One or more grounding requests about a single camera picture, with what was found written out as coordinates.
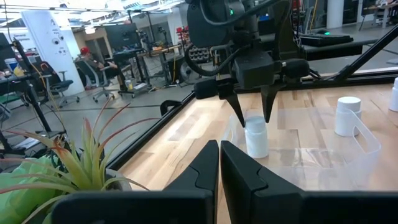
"air plant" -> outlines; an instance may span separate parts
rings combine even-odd
[[[16,158],[10,158],[10,159],[1,159],[0,161],[21,161],[21,162],[30,162],[32,164],[36,164],[38,166],[42,166],[44,168],[47,168],[48,170],[51,170],[52,172],[55,172],[58,177],[54,177],[53,175],[45,175],[45,174],[26,174],[26,175],[19,175],[16,176],[18,178],[24,177],[24,178],[36,178],[38,177],[39,180],[45,180],[44,181],[38,181],[38,182],[33,182],[33,183],[28,183],[28,184],[17,184],[12,187],[8,187],[5,189],[0,189],[0,194],[4,194],[7,192],[12,192],[14,190],[21,190],[21,189],[52,189],[52,190],[60,190],[63,192],[61,195],[56,196],[54,198],[51,198],[50,200],[46,201],[43,203],[41,206],[37,207],[36,210],[34,210],[26,219],[23,223],[27,223],[32,217],[34,217],[36,214],[38,214],[40,211],[43,209],[47,208],[49,205],[53,204],[54,202],[66,197],[67,194],[74,193],[76,191],[81,191],[81,190],[108,190],[109,186],[112,183],[119,182],[119,181],[126,181],[130,182],[132,184],[138,185],[142,187],[143,189],[148,190],[145,188],[143,185],[138,184],[137,182],[125,178],[125,177],[114,177],[110,179],[106,179],[106,163],[110,158],[110,155],[112,152],[125,140],[127,140],[129,137],[134,135],[135,133],[129,134],[127,137],[125,137],[119,144],[115,145],[112,147],[112,149],[101,159],[101,155],[104,152],[104,147],[105,145],[117,134],[121,133],[122,131],[126,130],[127,128],[130,128],[131,126],[134,126],[136,124],[145,122],[145,121],[150,121],[158,118],[147,118],[143,119],[140,121],[137,121],[135,123],[131,123],[109,137],[107,137],[101,144],[100,142],[101,137],[103,135],[103,132],[105,128],[109,125],[112,120],[117,117],[117,115],[122,112],[125,108],[128,107],[128,105],[124,106],[120,110],[118,110],[107,122],[106,124],[101,128],[99,131],[99,135],[97,137],[94,137],[94,130],[97,126],[98,120],[100,116],[102,115],[106,105],[109,103],[109,100],[106,102],[106,104],[103,106],[101,109],[101,112],[99,113],[98,117],[96,118],[96,121],[94,123],[93,129],[91,128],[90,122],[88,119],[84,119],[83,123],[83,128],[81,132],[81,139],[82,139],[82,148],[83,152],[82,155],[79,155],[75,144],[73,141],[70,141],[70,151],[65,148],[65,143],[61,141],[62,136],[57,136],[54,140],[51,140],[49,138],[43,137],[39,134],[34,134],[30,132],[16,132],[16,131],[9,131],[10,133],[14,134],[20,134],[25,137],[30,137],[39,140],[41,143],[46,145],[49,149],[51,149],[57,157],[60,159],[62,166],[66,168],[67,172],[61,171],[59,167],[52,167],[48,166],[45,164],[41,164],[39,162],[33,161],[33,160],[28,160],[28,159],[16,159]]]

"person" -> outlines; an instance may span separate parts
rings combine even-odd
[[[119,67],[114,63],[114,62],[105,62],[101,63],[97,60],[94,60],[93,57],[91,56],[90,50],[88,47],[82,47],[80,49],[80,55],[83,60],[87,62],[87,64],[95,69],[95,72],[98,74],[99,79],[101,80],[102,78],[102,71],[101,69],[105,67],[110,67],[109,69],[105,70],[105,74],[108,77],[117,77],[118,82],[120,85],[120,90],[125,90],[126,86],[124,84],[125,77],[123,75],[123,72],[119,69]]]

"clear plastic bin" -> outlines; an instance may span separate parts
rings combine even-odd
[[[347,113],[359,129],[355,137],[335,134],[335,108],[274,110],[267,124],[269,155],[256,161],[304,190],[367,189],[381,145],[352,111]],[[262,111],[249,110],[245,117],[258,115]],[[236,115],[223,140],[246,152]]]

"bottle cap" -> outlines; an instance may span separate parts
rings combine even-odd
[[[361,99],[353,96],[345,96],[338,99],[338,110],[351,110],[357,112],[361,110]]]
[[[266,129],[266,120],[263,116],[253,116],[246,119],[246,130],[251,133],[260,133]]]

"red cap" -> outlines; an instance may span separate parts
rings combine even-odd
[[[88,47],[82,47],[82,48],[80,49],[80,53],[81,53],[82,55],[88,54],[89,52],[90,52],[90,50],[89,50]]]

